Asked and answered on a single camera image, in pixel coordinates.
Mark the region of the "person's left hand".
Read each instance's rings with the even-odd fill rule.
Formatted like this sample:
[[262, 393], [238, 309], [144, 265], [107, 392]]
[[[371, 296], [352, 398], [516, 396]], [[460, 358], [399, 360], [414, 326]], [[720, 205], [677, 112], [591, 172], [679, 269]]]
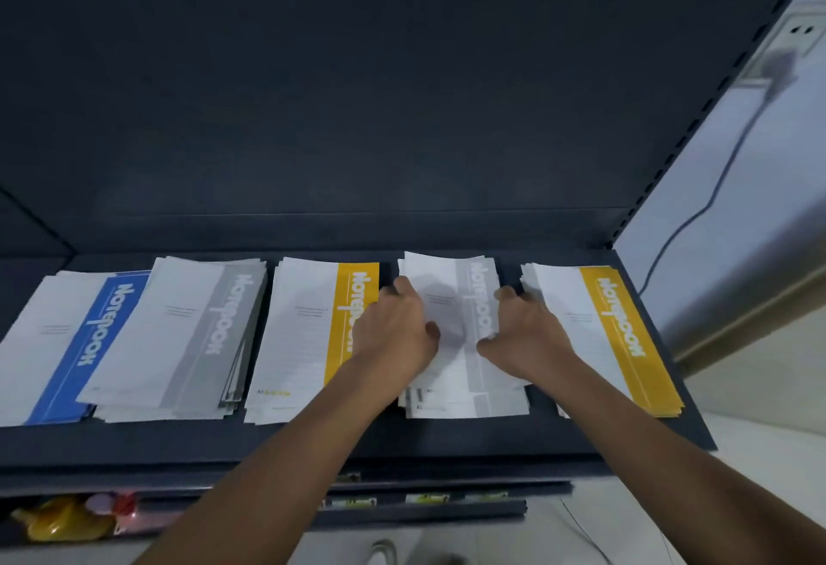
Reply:
[[420, 341], [426, 321], [424, 303], [406, 276], [380, 289], [356, 321], [351, 361], [382, 396], [398, 396], [435, 359], [439, 349]]

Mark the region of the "person's right hand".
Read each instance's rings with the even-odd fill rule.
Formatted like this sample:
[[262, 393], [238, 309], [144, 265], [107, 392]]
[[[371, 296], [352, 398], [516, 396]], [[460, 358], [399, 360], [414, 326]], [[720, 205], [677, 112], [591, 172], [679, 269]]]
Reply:
[[489, 360], [515, 378], [552, 391], [573, 380], [582, 361], [559, 320], [529, 293], [505, 286], [497, 290], [498, 332], [511, 336], [511, 358]]

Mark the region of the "stack of grey-striped notebooks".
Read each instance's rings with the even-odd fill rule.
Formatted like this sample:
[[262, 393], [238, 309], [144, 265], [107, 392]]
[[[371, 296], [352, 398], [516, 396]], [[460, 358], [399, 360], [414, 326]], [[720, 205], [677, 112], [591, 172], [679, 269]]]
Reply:
[[407, 251], [398, 274], [409, 278], [439, 327], [439, 350], [398, 397], [408, 419], [475, 420], [528, 415], [527, 383], [480, 356], [478, 342], [499, 330], [493, 258], [442, 258]]
[[92, 405], [93, 416], [108, 424], [233, 415], [267, 285], [262, 258], [158, 257], [77, 401]]

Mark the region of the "person's left forearm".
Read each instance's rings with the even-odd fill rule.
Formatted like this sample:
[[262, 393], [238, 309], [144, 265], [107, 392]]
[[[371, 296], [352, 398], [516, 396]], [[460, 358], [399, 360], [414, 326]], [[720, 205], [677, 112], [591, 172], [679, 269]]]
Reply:
[[350, 360], [134, 565], [286, 565], [368, 426], [424, 366], [400, 352]]

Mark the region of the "person's right forearm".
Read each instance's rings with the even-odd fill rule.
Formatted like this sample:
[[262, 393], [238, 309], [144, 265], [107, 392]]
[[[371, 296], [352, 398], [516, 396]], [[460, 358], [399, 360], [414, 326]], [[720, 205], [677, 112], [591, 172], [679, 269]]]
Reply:
[[571, 352], [521, 357], [688, 565], [826, 565], [826, 528], [632, 403]]

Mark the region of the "stack of yellow-striped notebooks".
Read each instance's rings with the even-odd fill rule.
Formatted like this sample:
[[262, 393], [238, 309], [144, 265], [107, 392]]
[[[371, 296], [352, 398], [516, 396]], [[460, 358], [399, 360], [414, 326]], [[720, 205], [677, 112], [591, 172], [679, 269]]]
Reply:
[[354, 354], [354, 324], [376, 302], [380, 264], [284, 257], [244, 404], [245, 424], [284, 424]]
[[648, 414], [685, 407], [620, 272], [610, 266], [523, 264], [521, 282], [558, 319], [573, 350]]

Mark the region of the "dark blue metal shelf unit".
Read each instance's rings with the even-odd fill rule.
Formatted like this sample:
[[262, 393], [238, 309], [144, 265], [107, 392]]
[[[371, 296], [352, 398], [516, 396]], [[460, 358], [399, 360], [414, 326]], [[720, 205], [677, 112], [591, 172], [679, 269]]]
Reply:
[[49, 271], [610, 266], [792, 0], [0, 0], [0, 340]]

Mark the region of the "stack of blue-striped notebooks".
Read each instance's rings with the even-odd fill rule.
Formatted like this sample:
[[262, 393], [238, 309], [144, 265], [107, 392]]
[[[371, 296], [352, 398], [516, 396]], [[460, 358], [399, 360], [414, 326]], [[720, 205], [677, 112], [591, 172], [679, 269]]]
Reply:
[[0, 428], [71, 424], [90, 413], [77, 396], [150, 274], [60, 271], [42, 279], [0, 341]]

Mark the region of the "pink and red toy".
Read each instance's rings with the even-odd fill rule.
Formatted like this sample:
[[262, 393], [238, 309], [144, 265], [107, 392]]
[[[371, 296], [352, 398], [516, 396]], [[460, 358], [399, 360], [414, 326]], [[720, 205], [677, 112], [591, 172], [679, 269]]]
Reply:
[[126, 519], [133, 517], [137, 512], [138, 499], [135, 494], [98, 492], [88, 497], [84, 505], [94, 515]]

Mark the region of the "grey power plug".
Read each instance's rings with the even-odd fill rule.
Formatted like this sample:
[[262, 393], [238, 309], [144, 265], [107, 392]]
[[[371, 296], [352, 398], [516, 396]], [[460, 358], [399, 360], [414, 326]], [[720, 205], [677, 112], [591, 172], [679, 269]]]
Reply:
[[774, 100], [797, 80], [797, 50], [781, 48], [767, 52], [761, 66], [761, 77], [767, 80], [766, 98]]

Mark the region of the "yellow plastic toy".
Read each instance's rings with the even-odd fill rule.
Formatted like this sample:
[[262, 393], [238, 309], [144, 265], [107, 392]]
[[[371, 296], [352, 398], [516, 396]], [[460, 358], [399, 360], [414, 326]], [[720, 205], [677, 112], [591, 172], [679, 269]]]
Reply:
[[34, 508], [18, 507], [11, 518], [33, 543], [80, 543], [112, 536], [117, 520], [90, 511], [75, 497], [57, 497]]

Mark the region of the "white wall socket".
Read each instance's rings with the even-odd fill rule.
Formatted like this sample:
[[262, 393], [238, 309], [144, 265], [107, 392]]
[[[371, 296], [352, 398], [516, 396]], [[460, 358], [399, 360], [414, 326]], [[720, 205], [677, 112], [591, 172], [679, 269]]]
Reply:
[[767, 86], [761, 77], [761, 66], [767, 52], [781, 48], [797, 50], [803, 60], [826, 35], [826, 0], [795, 3], [788, 8], [763, 38], [739, 74], [735, 86], [756, 89]]

